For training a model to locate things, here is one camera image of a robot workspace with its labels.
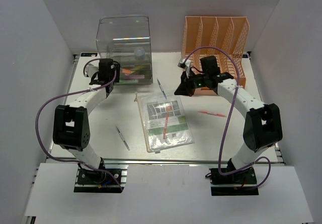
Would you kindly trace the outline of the purple highlighter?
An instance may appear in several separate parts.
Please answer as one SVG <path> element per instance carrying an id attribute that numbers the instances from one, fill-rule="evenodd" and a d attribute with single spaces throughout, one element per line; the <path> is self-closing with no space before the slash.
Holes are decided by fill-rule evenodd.
<path id="1" fill-rule="evenodd" d="M 125 80 L 141 80 L 145 79 L 145 75 L 127 75 L 124 77 Z"/>

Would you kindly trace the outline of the clear paper clip tub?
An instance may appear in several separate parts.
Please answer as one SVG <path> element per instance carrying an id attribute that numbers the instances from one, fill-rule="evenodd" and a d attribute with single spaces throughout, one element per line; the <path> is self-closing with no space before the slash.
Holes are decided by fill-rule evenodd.
<path id="1" fill-rule="evenodd" d="M 134 49 L 134 57 L 136 60 L 144 60 L 145 59 L 145 49 L 143 47 L 136 47 Z"/>

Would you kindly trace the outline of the clear grey drawer organizer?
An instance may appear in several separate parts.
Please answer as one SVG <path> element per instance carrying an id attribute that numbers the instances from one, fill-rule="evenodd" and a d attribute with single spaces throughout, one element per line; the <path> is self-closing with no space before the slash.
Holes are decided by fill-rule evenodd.
<path id="1" fill-rule="evenodd" d="M 149 18 L 144 15 L 125 15 L 103 17 L 99 20 L 96 46 L 101 58 L 111 58 L 120 64 L 120 80 L 127 75 L 145 75 L 145 79 L 137 84 L 153 83 L 151 39 Z M 145 59 L 136 60 L 134 49 L 143 47 Z M 131 70 L 137 65 L 145 65 L 145 69 L 132 74 L 124 74 L 122 69 Z"/>

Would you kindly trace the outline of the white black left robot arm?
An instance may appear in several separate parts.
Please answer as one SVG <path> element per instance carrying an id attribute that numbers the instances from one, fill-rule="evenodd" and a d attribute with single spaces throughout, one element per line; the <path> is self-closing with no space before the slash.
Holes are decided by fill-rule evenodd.
<path id="1" fill-rule="evenodd" d="M 106 170 L 102 158 L 90 145 L 89 115 L 119 82 L 120 64 L 110 58 L 100 59 L 96 72 L 87 73 L 87 76 L 91 78 L 88 88 L 70 104 L 56 107 L 53 142 L 70 152 L 80 165 L 90 169 L 90 179 L 102 183 L 106 179 Z"/>

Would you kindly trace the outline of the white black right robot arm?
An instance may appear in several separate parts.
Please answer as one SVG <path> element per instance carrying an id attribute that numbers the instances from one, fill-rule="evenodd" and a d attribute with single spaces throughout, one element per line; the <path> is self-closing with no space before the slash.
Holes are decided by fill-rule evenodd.
<path id="1" fill-rule="evenodd" d="M 190 66 L 183 68 L 181 82 L 174 94 L 193 96 L 196 89 L 209 88 L 231 103 L 245 119 L 243 144 L 229 161 L 225 173 L 233 183 L 245 178 L 245 169 L 251 167 L 266 149 L 279 142 L 282 137 L 280 110 L 276 104 L 265 104 L 254 98 L 228 72 L 221 72 L 215 56 L 201 60 L 202 70 L 195 74 Z"/>

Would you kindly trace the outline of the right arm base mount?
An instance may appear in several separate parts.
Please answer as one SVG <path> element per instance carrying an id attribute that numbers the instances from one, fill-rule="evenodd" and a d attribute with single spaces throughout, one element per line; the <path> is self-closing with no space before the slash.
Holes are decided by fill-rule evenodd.
<path id="1" fill-rule="evenodd" d="M 221 175 L 217 168 L 205 175 L 210 180 L 212 196 L 257 196 L 259 195 L 254 168 L 232 175 Z"/>

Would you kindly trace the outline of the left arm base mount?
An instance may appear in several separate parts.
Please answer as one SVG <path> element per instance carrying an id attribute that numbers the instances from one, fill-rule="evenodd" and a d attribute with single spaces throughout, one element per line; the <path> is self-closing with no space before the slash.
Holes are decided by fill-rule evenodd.
<path id="1" fill-rule="evenodd" d="M 114 179 L 124 188 L 125 169 L 111 168 L 106 170 L 113 176 L 79 165 L 73 191 L 75 193 L 122 193 L 123 190 L 120 189 Z"/>

